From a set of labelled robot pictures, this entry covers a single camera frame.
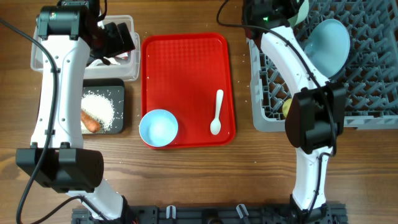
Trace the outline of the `white rice pile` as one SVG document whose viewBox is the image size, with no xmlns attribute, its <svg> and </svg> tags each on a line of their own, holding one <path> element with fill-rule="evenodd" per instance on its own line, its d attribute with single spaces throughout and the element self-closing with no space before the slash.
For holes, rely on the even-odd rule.
<svg viewBox="0 0 398 224">
<path fill-rule="evenodd" d="M 86 88 L 81 109 L 101 125 L 97 134 L 116 134 L 123 128 L 124 94 L 120 88 Z"/>
</svg>

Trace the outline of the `orange carrot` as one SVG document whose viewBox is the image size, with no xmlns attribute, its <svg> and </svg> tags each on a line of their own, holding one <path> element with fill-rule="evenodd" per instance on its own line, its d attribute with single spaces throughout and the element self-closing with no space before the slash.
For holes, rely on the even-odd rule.
<svg viewBox="0 0 398 224">
<path fill-rule="evenodd" d="M 97 133 L 101 129 L 101 125 L 97 120 L 92 118 L 85 111 L 81 110 L 81 122 L 84 124 L 85 128 L 91 133 Z"/>
</svg>

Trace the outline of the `light blue bowl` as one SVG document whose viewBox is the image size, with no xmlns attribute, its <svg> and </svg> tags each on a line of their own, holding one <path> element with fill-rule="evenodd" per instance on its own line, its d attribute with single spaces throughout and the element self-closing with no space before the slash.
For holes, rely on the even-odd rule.
<svg viewBox="0 0 398 224">
<path fill-rule="evenodd" d="M 169 111 L 156 109 L 146 113 L 139 124 L 141 139 L 151 147 L 164 147 L 177 136 L 178 121 Z"/>
</svg>

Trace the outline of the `yellow plastic cup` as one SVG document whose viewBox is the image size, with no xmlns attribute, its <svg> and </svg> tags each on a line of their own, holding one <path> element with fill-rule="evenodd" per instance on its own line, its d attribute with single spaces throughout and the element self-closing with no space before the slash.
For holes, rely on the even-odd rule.
<svg viewBox="0 0 398 224">
<path fill-rule="evenodd" d="M 292 98 L 289 98 L 282 105 L 282 114 L 284 118 L 287 118 L 291 104 L 292 104 Z"/>
</svg>

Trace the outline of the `light blue plate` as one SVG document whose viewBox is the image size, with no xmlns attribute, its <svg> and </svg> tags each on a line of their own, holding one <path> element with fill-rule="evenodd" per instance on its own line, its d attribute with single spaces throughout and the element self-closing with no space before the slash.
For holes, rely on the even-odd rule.
<svg viewBox="0 0 398 224">
<path fill-rule="evenodd" d="M 350 45 L 347 28 L 336 19 L 327 19 L 314 28 L 303 49 L 320 73 L 331 79 L 346 63 Z"/>
</svg>

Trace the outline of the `mint green bowl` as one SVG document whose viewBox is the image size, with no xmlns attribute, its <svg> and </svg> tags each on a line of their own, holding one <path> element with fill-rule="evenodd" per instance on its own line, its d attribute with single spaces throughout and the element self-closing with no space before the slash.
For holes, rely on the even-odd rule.
<svg viewBox="0 0 398 224">
<path fill-rule="evenodd" d="M 304 0 L 303 4 L 300 6 L 300 9 L 293 17 L 289 18 L 288 21 L 291 27 L 295 27 L 299 23 L 303 22 L 304 19 L 308 16 L 309 12 L 309 1 Z"/>
</svg>

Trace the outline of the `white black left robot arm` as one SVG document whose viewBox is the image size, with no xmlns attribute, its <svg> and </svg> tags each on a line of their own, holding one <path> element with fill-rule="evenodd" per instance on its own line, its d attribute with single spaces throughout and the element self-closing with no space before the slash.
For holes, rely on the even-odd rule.
<svg viewBox="0 0 398 224">
<path fill-rule="evenodd" d="M 32 42 L 42 51 L 42 87 L 30 146 L 16 151 L 17 165 L 30 183 L 79 200 L 96 223 L 137 223 L 125 197 L 103 177 L 99 151 L 83 147 L 81 97 L 89 59 L 108 63 L 134 50 L 127 25 L 99 22 L 104 1 L 59 1 L 36 18 Z"/>
</svg>

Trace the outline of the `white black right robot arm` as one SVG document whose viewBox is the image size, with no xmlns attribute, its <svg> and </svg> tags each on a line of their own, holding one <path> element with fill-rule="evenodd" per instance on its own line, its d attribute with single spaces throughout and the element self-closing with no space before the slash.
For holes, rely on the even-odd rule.
<svg viewBox="0 0 398 224">
<path fill-rule="evenodd" d="M 343 132 L 346 92 L 305 55 L 290 20 L 304 1 L 245 1 L 242 23 L 247 38 L 272 61 L 290 91 L 285 132 L 296 150 L 290 219 L 317 222 L 328 215 L 324 194 L 329 158 Z"/>
</svg>

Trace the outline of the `clear plastic waste bin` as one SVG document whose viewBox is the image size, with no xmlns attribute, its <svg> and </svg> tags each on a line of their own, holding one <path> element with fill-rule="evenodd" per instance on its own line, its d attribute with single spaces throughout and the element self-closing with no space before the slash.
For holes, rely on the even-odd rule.
<svg viewBox="0 0 398 224">
<path fill-rule="evenodd" d="M 136 43 L 131 16 L 113 16 L 109 21 L 125 22 Z M 93 58 L 91 47 L 100 38 L 98 18 L 86 9 L 49 9 L 36 18 L 31 67 L 42 71 L 43 83 L 55 86 L 82 85 L 85 79 L 120 78 L 136 80 L 139 62 L 135 48 L 110 58 Z"/>
</svg>

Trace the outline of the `black food waste tray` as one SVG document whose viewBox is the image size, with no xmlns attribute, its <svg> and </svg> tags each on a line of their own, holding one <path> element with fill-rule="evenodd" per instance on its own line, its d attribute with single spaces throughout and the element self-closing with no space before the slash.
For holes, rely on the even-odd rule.
<svg viewBox="0 0 398 224">
<path fill-rule="evenodd" d="M 90 132 L 83 122 L 83 134 L 117 134 L 124 128 L 124 81 L 119 78 L 83 80 L 81 109 L 100 124 L 96 133 Z"/>
</svg>

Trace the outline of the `grey dishwasher rack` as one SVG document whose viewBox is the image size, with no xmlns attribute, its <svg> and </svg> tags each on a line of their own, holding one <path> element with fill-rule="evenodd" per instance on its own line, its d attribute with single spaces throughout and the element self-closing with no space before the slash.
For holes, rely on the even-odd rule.
<svg viewBox="0 0 398 224">
<path fill-rule="evenodd" d="M 299 43 L 304 44 L 327 19 L 344 24 L 351 38 L 345 66 L 332 77 L 348 92 L 344 126 L 397 128 L 397 1 L 310 1 L 307 18 L 294 30 Z M 254 127 L 262 132 L 284 131 L 282 105 L 290 98 L 287 85 L 254 41 L 247 43 Z"/>
</svg>

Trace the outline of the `red serving tray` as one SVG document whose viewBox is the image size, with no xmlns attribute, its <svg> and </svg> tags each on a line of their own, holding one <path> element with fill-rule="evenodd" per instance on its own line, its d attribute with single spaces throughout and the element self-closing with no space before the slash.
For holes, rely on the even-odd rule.
<svg viewBox="0 0 398 224">
<path fill-rule="evenodd" d="M 178 121 L 165 149 L 224 146 L 236 135 L 226 39 L 219 33 L 154 35 L 141 47 L 141 115 L 163 109 Z M 223 90 L 221 131 L 212 135 L 216 92 Z"/>
</svg>

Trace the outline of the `white plastic spoon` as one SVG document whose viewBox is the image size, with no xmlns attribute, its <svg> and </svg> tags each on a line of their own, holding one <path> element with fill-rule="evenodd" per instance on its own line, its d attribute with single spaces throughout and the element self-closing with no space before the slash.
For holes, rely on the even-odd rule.
<svg viewBox="0 0 398 224">
<path fill-rule="evenodd" d="M 212 135 L 218 135 L 221 131 L 220 111 L 223 102 L 223 95 L 223 90 L 218 90 L 216 92 L 215 117 L 210 124 L 210 131 Z"/>
</svg>

